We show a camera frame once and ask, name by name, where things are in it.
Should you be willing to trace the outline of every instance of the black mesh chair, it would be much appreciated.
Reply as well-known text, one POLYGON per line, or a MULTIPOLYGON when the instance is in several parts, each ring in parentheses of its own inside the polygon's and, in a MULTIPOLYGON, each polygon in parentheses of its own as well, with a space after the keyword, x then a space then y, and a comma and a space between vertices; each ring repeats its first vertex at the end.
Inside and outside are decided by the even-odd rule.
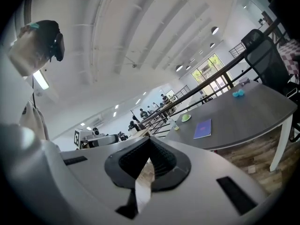
MULTIPOLYGON (((250 67, 258 74, 262 83, 284 96, 288 95, 295 88, 300 90, 300 86, 291 79, 280 54, 270 37, 265 36, 261 31, 253 29, 242 40, 246 47, 245 60, 250 67)), ((300 95, 296 93, 289 97, 299 105, 300 95)), ((292 126, 300 131, 300 112, 297 110, 293 115, 292 126)), ((291 142, 298 140, 300 134, 291 142)))

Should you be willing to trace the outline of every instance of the purple notebook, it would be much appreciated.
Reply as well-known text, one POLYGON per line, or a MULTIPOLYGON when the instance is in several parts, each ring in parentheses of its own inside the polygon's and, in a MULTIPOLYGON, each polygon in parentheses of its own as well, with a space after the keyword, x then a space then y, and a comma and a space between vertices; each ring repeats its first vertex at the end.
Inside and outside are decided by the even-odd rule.
POLYGON ((194 139, 211 135, 211 119, 197 124, 194 139))

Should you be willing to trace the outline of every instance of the wooden floor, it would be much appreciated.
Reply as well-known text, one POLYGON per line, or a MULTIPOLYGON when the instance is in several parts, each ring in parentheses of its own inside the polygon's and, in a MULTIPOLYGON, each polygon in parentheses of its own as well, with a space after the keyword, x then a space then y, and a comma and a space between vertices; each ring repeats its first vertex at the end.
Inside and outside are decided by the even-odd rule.
POLYGON ((300 157, 300 142, 288 143, 276 170, 270 172, 280 138, 281 127, 246 144, 218 150, 218 154, 258 181, 272 193, 284 186, 300 157))

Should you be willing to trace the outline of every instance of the blue object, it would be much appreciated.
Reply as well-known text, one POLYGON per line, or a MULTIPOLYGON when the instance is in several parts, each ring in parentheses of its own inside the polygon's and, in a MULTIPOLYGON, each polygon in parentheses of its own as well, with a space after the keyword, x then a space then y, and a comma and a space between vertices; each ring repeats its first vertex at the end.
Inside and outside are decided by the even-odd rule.
POLYGON ((211 134, 211 119, 197 124, 194 139, 210 136, 211 134))
POLYGON ((243 96, 245 94, 243 89, 240 89, 238 93, 239 93, 240 96, 243 96))
POLYGON ((31 23, 30 27, 35 28, 35 29, 39 29, 39 25, 37 23, 31 23))
POLYGON ((245 94, 243 89, 238 90, 237 92, 233 92, 232 95, 237 98, 238 96, 243 96, 245 94))

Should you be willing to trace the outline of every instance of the clear bottle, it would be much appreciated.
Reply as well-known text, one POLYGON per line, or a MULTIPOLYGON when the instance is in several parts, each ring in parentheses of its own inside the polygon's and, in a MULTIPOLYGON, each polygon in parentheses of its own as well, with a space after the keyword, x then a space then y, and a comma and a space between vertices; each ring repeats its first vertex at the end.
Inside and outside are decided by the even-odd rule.
POLYGON ((167 116, 167 119, 169 121, 169 123, 171 124, 171 126, 174 128, 175 131, 177 131, 179 129, 179 127, 177 126, 176 122, 170 118, 170 116, 167 116))

